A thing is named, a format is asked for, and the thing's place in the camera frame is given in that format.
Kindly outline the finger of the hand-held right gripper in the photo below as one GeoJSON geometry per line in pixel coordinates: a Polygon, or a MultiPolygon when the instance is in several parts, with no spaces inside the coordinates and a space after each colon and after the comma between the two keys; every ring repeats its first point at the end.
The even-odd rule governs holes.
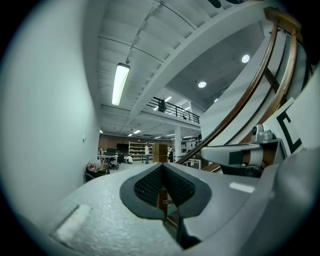
{"type": "Polygon", "coordinates": [[[206,146],[201,157],[222,166],[260,166],[263,162],[263,147],[258,143],[206,146]]]}

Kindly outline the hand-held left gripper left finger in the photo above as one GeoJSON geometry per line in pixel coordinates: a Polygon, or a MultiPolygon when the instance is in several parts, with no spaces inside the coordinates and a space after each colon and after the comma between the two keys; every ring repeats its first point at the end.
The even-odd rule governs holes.
{"type": "Polygon", "coordinates": [[[49,215],[49,236],[86,256],[172,256],[180,245],[161,220],[133,214],[120,199],[140,165],[95,178],[60,201],[49,215]]]}

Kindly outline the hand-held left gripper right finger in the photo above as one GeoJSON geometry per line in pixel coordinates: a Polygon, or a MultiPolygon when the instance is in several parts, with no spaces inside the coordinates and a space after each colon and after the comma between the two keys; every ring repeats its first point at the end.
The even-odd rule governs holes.
{"type": "Polygon", "coordinates": [[[261,178],[163,164],[164,178],[181,192],[177,238],[168,248],[269,248],[273,223],[267,206],[273,199],[274,168],[261,178]]]}

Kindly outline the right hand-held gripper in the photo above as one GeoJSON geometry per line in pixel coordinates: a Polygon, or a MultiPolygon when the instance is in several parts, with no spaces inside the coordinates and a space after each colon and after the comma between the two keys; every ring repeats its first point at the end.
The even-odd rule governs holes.
{"type": "MultiPolygon", "coordinates": [[[[320,77],[313,75],[300,95],[290,98],[263,123],[282,145],[277,150],[275,163],[264,169],[263,176],[283,166],[288,173],[301,172],[312,178],[320,176],[320,77]]],[[[224,175],[260,178],[262,169],[238,168],[221,165],[224,175]]]]}

